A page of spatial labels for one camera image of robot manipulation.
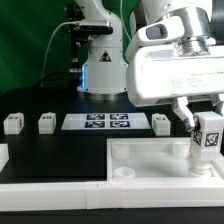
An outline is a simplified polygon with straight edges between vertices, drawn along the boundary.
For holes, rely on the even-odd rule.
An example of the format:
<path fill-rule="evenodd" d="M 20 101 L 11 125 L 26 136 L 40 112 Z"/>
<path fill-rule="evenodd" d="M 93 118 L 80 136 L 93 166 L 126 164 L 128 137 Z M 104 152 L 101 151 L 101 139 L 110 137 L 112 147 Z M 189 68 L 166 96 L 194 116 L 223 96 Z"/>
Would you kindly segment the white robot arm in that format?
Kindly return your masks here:
<path fill-rule="evenodd" d="M 170 104 L 187 131 L 197 127 L 190 102 L 209 100 L 224 116 L 224 0 L 137 0 L 126 50 L 123 20 L 102 0 L 74 0 L 73 12 L 89 44 L 81 95 L 126 93 L 137 107 Z"/>

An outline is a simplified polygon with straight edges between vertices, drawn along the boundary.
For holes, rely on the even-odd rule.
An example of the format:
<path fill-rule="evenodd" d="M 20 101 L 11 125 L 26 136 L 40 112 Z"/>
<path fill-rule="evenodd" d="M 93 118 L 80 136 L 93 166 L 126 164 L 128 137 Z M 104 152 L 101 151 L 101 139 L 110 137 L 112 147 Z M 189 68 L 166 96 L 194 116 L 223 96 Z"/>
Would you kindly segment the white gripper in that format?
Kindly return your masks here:
<path fill-rule="evenodd" d="M 170 104 L 175 98 L 172 109 L 187 132 L 196 127 L 188 100 L 203 101 L 212 95 L 216 112 L 224 115 L 224 46 L 209 50 L 209 55 L 179 57 L 173 45 L 139 49 L 127 68 L 130 102 L 144 107 Z"/>

